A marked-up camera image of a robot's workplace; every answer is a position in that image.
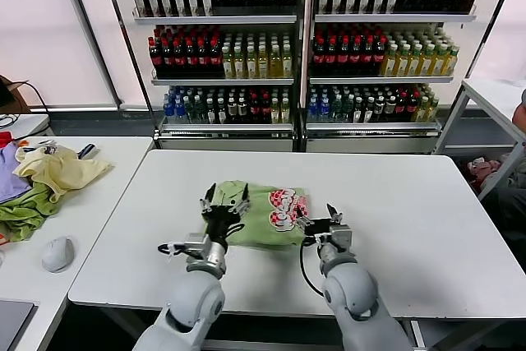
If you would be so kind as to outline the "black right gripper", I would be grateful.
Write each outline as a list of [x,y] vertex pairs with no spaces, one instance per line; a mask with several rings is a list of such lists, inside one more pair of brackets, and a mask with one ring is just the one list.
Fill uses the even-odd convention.
[[330,203],[326,204],[329,219],[309,219],[300,206],[296,206],[296,225],[303,231],[307,241],[315,241],[316,236],[330,234],[332,225],[341,225],[343,214],[338,212]]

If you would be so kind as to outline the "person's hand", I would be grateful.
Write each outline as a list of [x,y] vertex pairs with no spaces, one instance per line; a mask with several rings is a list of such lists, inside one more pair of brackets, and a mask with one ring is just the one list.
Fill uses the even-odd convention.
[[512,123],[522,132],[526,132],[526,108],[522,104],[515,109]]

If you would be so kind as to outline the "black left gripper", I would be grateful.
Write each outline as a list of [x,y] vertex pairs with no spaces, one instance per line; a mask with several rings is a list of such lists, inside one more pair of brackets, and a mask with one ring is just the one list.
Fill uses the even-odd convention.
[[249,188],[246,184],[241,200],[233,205],[232,210],[230,210],[230,206],[211,205],[215,188],[216,183],[213,183],[206,191],[205,196],[200,199],[202,217],[205,221],[205,233],[210,239],[226,239],[243,228],[239,214],[245,214],[250,208]]

